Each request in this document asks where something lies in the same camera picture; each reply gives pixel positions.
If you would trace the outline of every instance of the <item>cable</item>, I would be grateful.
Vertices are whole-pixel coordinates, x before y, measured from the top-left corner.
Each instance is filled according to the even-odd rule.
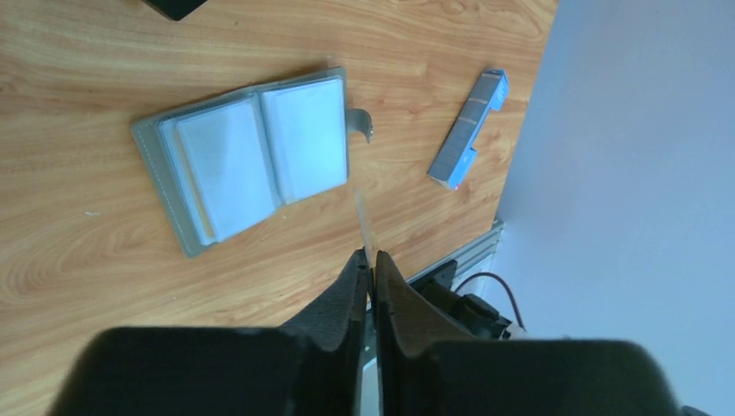
[[[518,326],[523,329],[526,329],[524,325],[524,320],[521,318],[521,311],[518,309],[518,304],[516,303],[516,297],[513,295],[513,291],[511,290],[511,287],[508,286],[508,283],[506,283],[502,277],[496,275],[495,273],[492,273],[490,271],[480,271],[478,273],[475,273],[474,275],[467,277],[462,283],[460,283],[459,286],[457,286],[457,288],[454,290],[454,293],[459,292],[459,290],[464,288],[466,284],[477,279],[478,277],[492,277],[493,279],[497,280],[498,282],[500,282],[500,284],[503,285],[503,287],[505,288],[505,292],[508,293],[508,297],[511,299],[511,306],[513,307],[513,313],[516,314],[516,321],[518,322]]]

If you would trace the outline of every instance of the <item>wood grain surface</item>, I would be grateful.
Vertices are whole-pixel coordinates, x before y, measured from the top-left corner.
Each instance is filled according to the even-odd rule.
[[[210,0],[181,23],[138,0],[3,0],[0,413],[48,408],[118,325],[277,325],[361,247],[359,186],[405,276],[491,227],[555,0]],[[325,66],[374,117],[349,185],[184,258],[131,121]],[[511,94],[456,192],[426,171],[483,68]]]

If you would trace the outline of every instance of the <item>card holder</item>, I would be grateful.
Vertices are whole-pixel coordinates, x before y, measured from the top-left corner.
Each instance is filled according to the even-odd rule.
[[[239,90],[133,123],[136,144],[182,251],[195,257],[293,204],[347,182],[345,71]]]

